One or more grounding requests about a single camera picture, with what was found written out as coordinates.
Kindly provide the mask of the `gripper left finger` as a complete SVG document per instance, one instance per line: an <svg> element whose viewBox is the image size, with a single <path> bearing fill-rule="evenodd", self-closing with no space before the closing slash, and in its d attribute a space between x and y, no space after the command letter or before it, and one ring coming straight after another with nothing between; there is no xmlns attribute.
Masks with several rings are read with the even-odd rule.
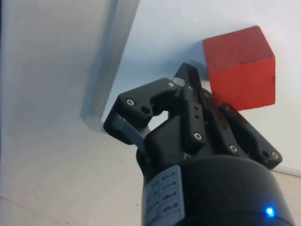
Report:
<svg viewBox="0 0 301 226"><path fill-rule="evenodd" d="M118 95L104 130L135 145L148 160L176 161L206 144L201 82L196 67L183 63L173 79L161 78Z"/></svg>

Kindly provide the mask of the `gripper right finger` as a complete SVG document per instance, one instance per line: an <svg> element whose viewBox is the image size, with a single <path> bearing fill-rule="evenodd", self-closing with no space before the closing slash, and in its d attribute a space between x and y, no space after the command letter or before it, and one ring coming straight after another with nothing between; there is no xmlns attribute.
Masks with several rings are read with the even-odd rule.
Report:
<svg viewBox="0 0 301 226"><path fill-rule="evenodd" d="M202 88L199 100L204 121L218 153L248 158L274 169L283 158L276 148L229 103L218 105Z"/></svg>

